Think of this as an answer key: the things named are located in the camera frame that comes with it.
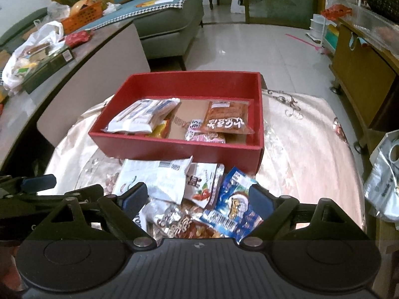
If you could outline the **brown orange snack pack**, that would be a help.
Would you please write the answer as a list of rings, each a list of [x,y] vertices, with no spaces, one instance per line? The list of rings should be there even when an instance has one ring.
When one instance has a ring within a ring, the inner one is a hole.
[[[201,132],[253,134],[248,124],[249,103],[244,101],[210,101]]]

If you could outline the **silver foil bag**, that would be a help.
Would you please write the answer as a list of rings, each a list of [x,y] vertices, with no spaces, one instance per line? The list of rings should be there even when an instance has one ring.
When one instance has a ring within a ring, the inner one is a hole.
[[[374,215],[398,225],[398,130],[388,132],[370,156],[372,171],[364,184]]]

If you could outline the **dark wicker basket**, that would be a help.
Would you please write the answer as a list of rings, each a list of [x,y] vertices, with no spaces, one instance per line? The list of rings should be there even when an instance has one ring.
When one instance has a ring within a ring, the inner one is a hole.
[[[398,0],[366,0],[370,9],[389,21],[398,24]]]

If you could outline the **grey coffee table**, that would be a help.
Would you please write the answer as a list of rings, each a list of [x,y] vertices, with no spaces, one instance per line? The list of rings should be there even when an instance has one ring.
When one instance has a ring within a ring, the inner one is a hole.
[[[6,102],[1,114],[1,169],[11,160],[20,136],[31,125],[46,130],[57,145],[81,113],[114,94],[132,74],[149,65],[132,20],[94,32],[75,48],[73,60],[33,92],[21,91]]]

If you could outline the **white plastic bag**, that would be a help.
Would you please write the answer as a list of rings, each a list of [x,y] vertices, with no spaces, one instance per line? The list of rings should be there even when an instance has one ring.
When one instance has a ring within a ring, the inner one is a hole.
[[[16,94],[25,78],[38,68],[39,64],[64,48],[62,23],[51,21],[33,32],[7,61],[1,75],[7,92]]]

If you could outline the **wooden tv cabinet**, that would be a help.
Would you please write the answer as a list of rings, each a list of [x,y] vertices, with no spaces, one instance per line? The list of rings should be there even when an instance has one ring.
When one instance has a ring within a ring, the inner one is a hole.
[[[336,90],[348,98],[363,135],[360,153],[373,152],[385,133],[398,129],[398,60],[366,39],[349,20],[339,20],[339,36],[330,69]]]

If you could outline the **silver red nut pack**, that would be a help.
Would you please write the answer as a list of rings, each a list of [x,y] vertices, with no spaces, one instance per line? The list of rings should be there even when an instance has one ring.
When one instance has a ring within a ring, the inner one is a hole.
[[[151,199],[142,212],[165,238],[224,238],[211,225],[201,221],[203,209],[191,201],[176,203]]]

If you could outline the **red cardboard box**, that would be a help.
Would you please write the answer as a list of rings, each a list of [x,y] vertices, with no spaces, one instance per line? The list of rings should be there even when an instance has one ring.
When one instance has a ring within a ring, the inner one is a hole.
[[[89,136],[108,156],[145,161],[186,159],[222,163],[226,169],[237,167],[255,174],[264,154],[262,84],[259,72],[187,71],[133,74],[105,106],[89,131]],[[119,112],[139,99],[179,98],[168,138],[150,138],[107,133],[105,127]],[[247,101],[248,124],[253,134],[235,138],[231,143],[185,141],[184,125],[206,113],[208,102]]]

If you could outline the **dark green box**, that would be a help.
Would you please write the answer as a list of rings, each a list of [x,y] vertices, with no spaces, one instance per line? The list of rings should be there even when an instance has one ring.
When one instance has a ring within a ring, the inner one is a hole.
[[[74,59],[73,52],[71,48],[64,47],[60,49],[57,53],[49,56],[47,59],[41,61],[41,63],[34,68],[25,77],[22,88],[31,94],[37,87],[39,87],[46,79],[64,67],[66,64]]]

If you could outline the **white hawthorn snack pack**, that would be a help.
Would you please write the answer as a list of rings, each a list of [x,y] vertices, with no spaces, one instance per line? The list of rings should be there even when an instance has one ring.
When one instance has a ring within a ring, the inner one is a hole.
[[[192,163],[186,174],[184,199],[211,210],[218,200],[224,165],[219,163]]]

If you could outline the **red packet on table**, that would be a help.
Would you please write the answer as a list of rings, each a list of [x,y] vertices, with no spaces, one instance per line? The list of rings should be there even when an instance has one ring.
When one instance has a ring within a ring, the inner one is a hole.
[[[90,41],[91,37],[92,37],[92,33],[90,30],[82,30],[79,32],[74,32],[74,33],[69,34],[65,38],[65,44],[69,48],[73,49],[79,45],[82,45],[82,44]]]

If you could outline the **large white snack bag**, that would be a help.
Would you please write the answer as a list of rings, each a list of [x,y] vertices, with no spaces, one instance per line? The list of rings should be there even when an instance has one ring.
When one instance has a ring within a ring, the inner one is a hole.
[[[122,195],[139,182],[147,187],[152,198],[180,204],[186,185],[186,174],[193,157],[173,161],[139,161],[126,159],[112,191]]]

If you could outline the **orange plastic basket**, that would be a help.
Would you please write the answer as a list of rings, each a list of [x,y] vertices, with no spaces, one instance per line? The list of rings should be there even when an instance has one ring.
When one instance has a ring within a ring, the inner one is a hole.
[[[77,11],[74,15],[70,15],[68,18],[61,21],[64,28],[64,34],[68,35],[75,32],[79,28],[86,26],[87,24],[100,19],[103,15],[101,2],[94,3],[93,5],[87,6],[80,11]]]

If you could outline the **white blue striped snack pack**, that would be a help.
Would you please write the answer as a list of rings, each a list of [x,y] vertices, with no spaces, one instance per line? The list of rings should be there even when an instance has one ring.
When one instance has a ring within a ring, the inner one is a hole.
[[[140,99],[119,112],[103,129],[116,133],[152,133],[164,118],[180,104],[179,98]]]

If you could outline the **blue coconut snack pack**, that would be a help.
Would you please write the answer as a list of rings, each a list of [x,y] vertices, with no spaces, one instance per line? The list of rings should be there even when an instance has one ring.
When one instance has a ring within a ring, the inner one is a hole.
[[[227,238],[239,243],[262,218],[253,210],[249,189],[256,180],[234,167],[227,173],[219,189],[218,200],[211,210],[204,210],[200,220]]]

